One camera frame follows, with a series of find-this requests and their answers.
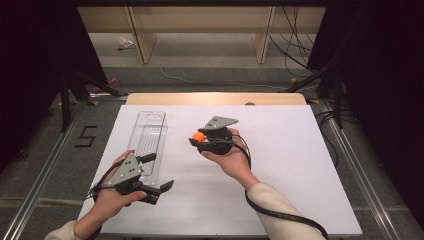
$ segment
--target white table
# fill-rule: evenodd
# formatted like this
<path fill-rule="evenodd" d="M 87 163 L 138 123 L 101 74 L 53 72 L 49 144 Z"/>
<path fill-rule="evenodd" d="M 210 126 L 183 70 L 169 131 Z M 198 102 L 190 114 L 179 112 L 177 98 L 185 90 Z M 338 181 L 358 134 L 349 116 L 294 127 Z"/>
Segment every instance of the white table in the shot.
<path fill-rule="evenodd" d="M 252 170 L 285 194 L 330 235 L 355 236 L 361 229 L 319 132 L 312 111 L 298 106 L 125 105 L 93 180 L 126 150 L 140 111 L 166 112 L 168 132 L 158 186 L 175 180 L 156 206 L 133 203 L 110 219 L 102 233 L 126 236 L 256 237 L 266 233 L 244 199 L 243 188 L 204 159 L 188 138 L 213 116 L 236 118 L 247 141 Z M 85 201 L 82 217 L 92 207 Z"/>

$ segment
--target hand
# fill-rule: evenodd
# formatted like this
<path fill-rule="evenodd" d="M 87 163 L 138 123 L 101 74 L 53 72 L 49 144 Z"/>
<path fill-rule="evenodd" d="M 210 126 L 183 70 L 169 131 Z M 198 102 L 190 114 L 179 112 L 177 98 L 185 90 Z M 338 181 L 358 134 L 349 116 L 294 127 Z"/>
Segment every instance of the hand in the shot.
<path fill-rule="evenodd" d="M 240 136 L 237 129 L 228 128 L 233 135 Z M 235 137 L 236 144 L 246 150 L 246 146 L 239 137 Z M 202 156 L 216 162 L 228 176 L 236 179 L 246 190 L 258 183 L 259 180 L 249 168 L 246 156 L 240 149 L 232 147 L 225 155 L 217 155 L 212 152 L 202 151 Z"/>
<path fill-rule="evenodd" d="M 119 156 L 113 163 L 119 162 L 125 159 L 130 154 L 134 153 L 134 150 L 128 150 Z M 115 168 L 105 178 L 108 181 L 112 178 L 113 174 L 118 170 Z M 90 237 L 103 223 L 109 218 L 116 216 L 121 209 L 138 200 L 145 198 L 147 194 L 142 191 L 135 191 L 128 195 L 119 194 L 114 188 L 102 189 L 99 192 L 96 202 L 91 210 L 74 225 L 75 236 L 80 239 L 87 239 Z"/>

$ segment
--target black cable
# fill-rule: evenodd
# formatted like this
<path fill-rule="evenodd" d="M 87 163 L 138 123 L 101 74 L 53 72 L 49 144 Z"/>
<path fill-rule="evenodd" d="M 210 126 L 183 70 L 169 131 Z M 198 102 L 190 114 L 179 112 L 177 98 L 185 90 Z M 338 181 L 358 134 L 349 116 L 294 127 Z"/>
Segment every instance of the black cable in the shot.
<path fill-rule="evenodd" d="M 105 172 L 105 174 L 103 174 L 103 176 L 102 176 L 102 178 L 97 182 L 97 184 L 95 184 L 94 185 L 94 187 L 92 188 L 92 189 L 90 189 L 90 191 L 88 192 L 88 194 L 87 194 L 87 196 L 85 197 L 85 199 L 83 199 L 83 201 L 85 201 L 85 200 L 87 200 L 87 199 L 89 199 L 89 198 L 91 198 L 91 197 L 93 197 L 93 195 L 92 195 L 92 191 L 96 191 L 96 192 L 98 192 L 98 191 L 100 191 L 101 189 L 106 189 L 106 188 L 108 188 L 108 187 L 101 187 L 102 186 L 102 183 L 103 183 L 103 181 L 105 180 L 105 178 L 107 177 L 107 175 L 109 175 L 109 173 L 111 173 L 112 172 L 112 170 L 113 169 L 115 169 L 115 168 L 117 168 L 117 167 L 119 167 L 119 166 L 121 166 L 122 165 L 122 163 L 125 161 L 125 159 L 122 159 L 121 161 L 119 161 L 119 162 L 116 162 L 116 163 L 114 163 L 106 172 Z"/>
<path fill-rule="evenodd" d="M 281 33 L 280 33 L 280 36 L 281 36 L 281 38 L 282 38 L 284 41 L 286 41 L 288 44 L 291 44 L 292 46 L 300 47 L 300 48 L 302 48 L 302 49 L 304 49 L 304 50 L 312 51 L 312 49 L 309 49 L 309 48 L 307 48 L 307 47 L 302 47 L 302 46 L 299 46 L 299 45 L 294 44 L 294 43 L 292 43 L 292 42 L 289 42 L 289 40 L 287 40 L 287 39 L 283 36 L 283 34 L 281 34 Z"/>
<path fill-rule="evenodd" d="M 311 44 L 314 45 L 314 41 L 312 41 L 311 37 L 309 37 L 309 34 L 306 34 L 306 37 L 308 37 L 309 41 L 311 41 Z"/>
<path fill-rule="evenodd" d="M 249 147 L 247 146 L 246 141 L 242 137 L 240 137 L 240 139 L 246 145 L 246 149 L 248 150 Z M 238 148 L 244 154 L 244 156 L 246 157 L 247 162 L 249 164 L 249 168 L 252 169 L 252 162 L 251 162 L 250 154 L 248 154 L 244 148 L 242 148 L 241 146 L 239 146 L 237 144 L 234 144 L 234 147 Z M 288 220 L 288 221 L 292 221 L 292 222 L 298 222 L 298 223 L 309 225 L 311 227 L 318 229 L 325 239 L 327 239 L 327 240 L 329 239 L 327 231 L 319 223 L 317 223 L 317 222 L 315 222 L 315 221 L 313 221 L 309 218 L 265 209 L 263 207 L 258 206 L 256 203 L 254 203 L 252 200 L 249 199 L 249 197 L 247 196 L 247 190 L 244 191 L 244 195 L 245 195 L 246 201 L 249 204 L 249 206 L 251 208 L 253 208 L 255 211 L 262 213 L 264 215 L 270 216 L 270 217 L 275 217 L 275 218 L 279 218 L 279 219 L 283 219 L 283 220 Z"/>
<path fill-rule="evenodd" d="M 299 64 L 301 67 L 303 67 L 303 68 L 305 68 L 305 69 L 308 69 L 308 67 L 306 66 L 306 65 L 304 65 L 303 63 L 301 63 L 301 62 L 299 62 L 299 61 L 297 61 L 294 57 L 292 57 L 292 56 L 290 56 L 290 54 L 288 54 L 287 52 L 285 52 L 280 46 L 278 46 L 277 45 L 277 43 L 274 41 L 274 39 L 271 37 L 271 35 L 269 35 L 269 38 L 271 39 L 271 41 L 272 41 L 272 43 L 275 45 L 275 47 L 276 48 L 278 48 L 278 50 L 280 50 L 280 52 L 284 55 L 284 56 L 286 56 L 286 57 L 288 57 L 288 58 L 290 58 L 292 61 L 294 61 L 294 62 L 296 62 L 297 64 Z"/>
<path fill-rule="evenodd" d="M 105 178 L 107 177 L 107 175 L 109 175 L 109 173 L 110 172 L 112 172 L 112 170 L 113 169 L 115 169 L 115 168 L 117 168 L 117 167 L 119 167 L 119 166 L 121 166 L 122 165 L 122 163 L 125 161 L 125 159 L 122 159 L 121 161 L 119 161 L 119 162 L 116 162 L 116 163 L 114 163 L 113 165 L 112 165 L 112 167 L 110 167 L 106 172 L 105 172 L 105 174 L 103 174 L 103 176 L 102 176 L 102 178 L 100 179 L 100 181 L 94 186 L 94 190 L 99 190 L 100 189 L 100 187 L 101 187 L 101 185 L 102 185 L 102 183 L 103 183 L 103 181 L 105 180 Z"/>
<path fill-rule="evenodd" d="M 287 19 L 287 22 L 289 23 L 289 26 L 290 26 L 290 28 L 291 28 L 291 30 L 292 30 L 292 35 L 291 35 L 291 37 L 290 37 L 290 42 L 291 42 L 291 39 L 292 39 L 292 37 L 293 37 L 293 35 L 296 37 L 296 41 L 297 41 L 297 44 L 299 45 L 299 46 L 302 46 L 302 48 L 303 48 L 303 44 L 302 44 L 302 42 L 299 40 L 299 36 L 297 35 L 297 14 L 298 14 L 298 12 L 299 12 L 299 8 L 298 7 L 294 7 L 293 8 L 294 9 L 294 13 L 293 13 L 293 15 L 294 15 L 294 23 L 293 23 L 293 25 L 291 24 L 291 21 L 290 21 L 290 19 L 289 19 L 289 17 L 288 17 L 288 15 L 287 15 L 287 13 L 286 13 L 286 10 L 285 10 L 285 8 L 283 7 L 283 12 L 284 12 L 284 15 L 285 15 L 285 17 L 286 17 L 286 19 Z M 302 56 L 302 58 L 303 58 L 303 61 L 307 64 L 307 62 L 306 62 L 306 60 L 305 60 L 305 57 L 303 56 L 303 53 L 302 53 L 302 50 L 301 50 L 301 48 L 299 47 L 299 52 L 300 52 L 300 55 Z"/>
<path fill-rule="evenodd" d="M 288 66 L 287 66 L 287 57 L 288 57 L 288 58 L 290 58 L 291 60 L 293 60 L 294 62 L 296 62 L 297 64 L 299 64 L 300 66 L 304 67 L 305 69 L 307 69 L 307 70 L 309 70 L 309 71 L 311 71 L 311 70 L 310 70 L 310 69 L 308 69 L 305 65 L 303 65 L 303 63 L 301 63 L 301 62 L 297 61 L 295 58 L 293 58 L 292 56 L 290 56 L 290 55 L 287 53 L 287 50 L 286 50 L 286 51 L 284 51 L 284 50 L 283 50 L 280 46 L 278 46 L 278 45 L 277 45 L 277 43 L 274 41 L 274 39 L 271 37 L 271 35 L 269 36 L 269 38 L 271 39 L 272 43 L 274 43 L 275 47 L 276 47 L 278 50 L 280 50 L 280 52 L 284 55 L 284 65 L 285 65 L 285 67 L 286 67 L 287 71 L 288 71 L 291 75 L 296 76 L 296 77 L 309 77 L 309 76 L 302 76 L 302 75 L 299 75 L 299 74 L 296 74 L 296 73 L 293 73 L 292 71 L 290 71 L 290 69 L 289 69 L 289 68 L 288 68 Z"/>

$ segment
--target clear plastic container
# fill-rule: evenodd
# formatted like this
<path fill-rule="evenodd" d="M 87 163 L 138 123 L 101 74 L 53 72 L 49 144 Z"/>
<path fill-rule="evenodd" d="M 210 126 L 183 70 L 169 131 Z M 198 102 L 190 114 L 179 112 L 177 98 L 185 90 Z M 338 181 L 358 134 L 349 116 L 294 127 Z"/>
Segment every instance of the clear plastic container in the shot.
<path fill-rule="evenodd" d="M 143 172 L 140 181 L 145 185 L 157 183 L 168 130 L 165 116 L 165 112 L 140 112 L 128 144 L 128 149 L 135 149 L 135 156 L 157 154 L 154 161 L 141 165 Z"/>

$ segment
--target sleeve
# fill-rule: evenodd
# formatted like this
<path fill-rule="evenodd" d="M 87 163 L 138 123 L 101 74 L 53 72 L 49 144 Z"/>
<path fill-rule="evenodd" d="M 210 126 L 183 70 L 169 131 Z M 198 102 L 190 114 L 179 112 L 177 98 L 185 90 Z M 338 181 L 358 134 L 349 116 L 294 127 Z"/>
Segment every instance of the sleeve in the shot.
<path fill-rule="evenodd" d="M 265 183 L 257 183 L 247 191 L 249 199 L 260 207 L 302 216 L 302 214 L 275 188 Z M 268 237 L 271 240 L 323 240 L 324 237 L 315 228 L 297 222 L 278 219 L 257 213 Z"/>
<path fill-rule="evenodd" d="M 61 228 L 47 234 L 44 240 L 81 240 L 75 237 L 74 224 L 76 221 L 70 221 Z"/>

